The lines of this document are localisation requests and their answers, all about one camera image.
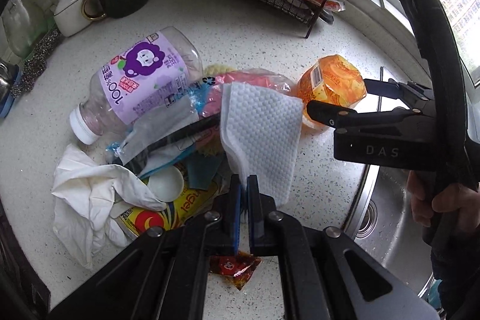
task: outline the red sauce packet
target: red sauce packet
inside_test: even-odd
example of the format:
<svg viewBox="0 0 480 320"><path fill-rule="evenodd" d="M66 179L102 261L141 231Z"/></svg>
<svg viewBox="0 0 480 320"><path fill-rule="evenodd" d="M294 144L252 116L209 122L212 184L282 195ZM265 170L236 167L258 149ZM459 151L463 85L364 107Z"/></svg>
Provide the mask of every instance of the red sauce packet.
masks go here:
<svg viewBox="0 0 480 320"><path fill-rule="evenodd" d="M261 261L260 258L241 251L235 256L213 255L210 257L210 272L225 276L238 290L241 290Z"/></svg>

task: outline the white speckled countertop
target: white speckled countertop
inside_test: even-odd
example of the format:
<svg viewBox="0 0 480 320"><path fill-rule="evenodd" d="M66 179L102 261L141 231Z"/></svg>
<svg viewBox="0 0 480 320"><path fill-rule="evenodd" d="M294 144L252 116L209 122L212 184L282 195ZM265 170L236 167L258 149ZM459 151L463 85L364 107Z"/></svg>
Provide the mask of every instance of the white speckled countertop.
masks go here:
<svg viewBox="0 0 480 320"><path fill-rule="evenodd" d="M0 126L0 197L23 251L51 291L52 306L120 251L108 244L88 271L72 260L52 232L53 172L65 147L77 142L68 115L87 97L91 76L105 62L169 25L191 40L204 64L262 67L298 80L316 58L339 53L364 77L378 78L385 65L398 80L406 80L385 53L341 19L336 18L333 26L317 23L305 40L305 25L253 0L150 0L131 16L92 24L66 39L49 58L34 90L15 103ZM376 100L369 99L356 109L375 110ZM104 162L107 139L85 149L98 163ZM334 160L331 130L314 134L304 129L290 200L282 210L313 228L340 226L362 169L360 164ZM257 274L246 293L212 276L203 317L282 318L276 259L266 259Z"/></svg>

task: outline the orange packaging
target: orange packaging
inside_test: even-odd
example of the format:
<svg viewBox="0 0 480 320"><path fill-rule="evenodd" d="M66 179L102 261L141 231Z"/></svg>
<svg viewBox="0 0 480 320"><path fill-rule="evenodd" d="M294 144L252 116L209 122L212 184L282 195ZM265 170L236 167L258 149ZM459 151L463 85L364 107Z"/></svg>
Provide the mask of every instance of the orange packaging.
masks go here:
<svg viewBox="0 0 480 320"><path fill-rule="evenodd" d="M169 231L182 226L189 217L199 212L208 200L219 193L220 187L219 175L213 178L207 190L191 189L185 181L182 193L173 202L168 202L164 211L150 211L134 206L124 211L115 221L133 240L152 226L161 226Z"/></svg>
<svg viewBox="0 0 480 320"><path fill-rule="evenodd" d="M340 55L322 57L303 74L298 82L298 97L306 105L319 100L351 107L367 95L362 75ZM303 114L311 121L304 110Z"/></svg>

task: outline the barcode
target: barcode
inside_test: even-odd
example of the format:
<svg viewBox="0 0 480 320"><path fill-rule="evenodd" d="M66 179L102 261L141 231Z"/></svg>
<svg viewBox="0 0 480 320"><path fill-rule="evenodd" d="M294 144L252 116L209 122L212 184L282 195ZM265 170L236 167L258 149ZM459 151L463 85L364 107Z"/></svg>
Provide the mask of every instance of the barcode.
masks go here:
<svg viewBox="0 0 480 320"><path fill-rule="evenodd" d="M322 73L320 72L320 68L318 65L310 73L310 80L311 80L311 87L317 87L323 80Z"/></svg>

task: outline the metal bolt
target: metal bolt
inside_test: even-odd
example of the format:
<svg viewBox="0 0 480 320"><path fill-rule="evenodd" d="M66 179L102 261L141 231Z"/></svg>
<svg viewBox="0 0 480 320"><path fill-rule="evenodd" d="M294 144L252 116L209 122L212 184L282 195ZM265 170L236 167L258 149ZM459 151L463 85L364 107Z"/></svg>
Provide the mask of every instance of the metal bolt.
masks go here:
<svg viewBox="0 0 480 320"><path fill-rule="evenodd" d="M336 226L330 226L325 229L325 233L329 238L336 239L342 234L342 231Z"/></svg>
<svg viewBox="0 0 480 320"><path fill-rule="evenodd" d="M217 211L208 211L203 215L207 221L217 221L220 218L220 213Z"/></svg>
<svg viewBox="0 0 480 320"><path fill-rule="evenodd" d="M280 211L271 211L268 214L268 218L272 221L282 221L283 220L283 213Z"/></svg>
<svg viewBox="0 0 480 320"><path fill-rule="evenodd" d="M151 238L159 238L162 236L164 230L161 226L153 226L148 229L147 235L149 235Z"/></svg>

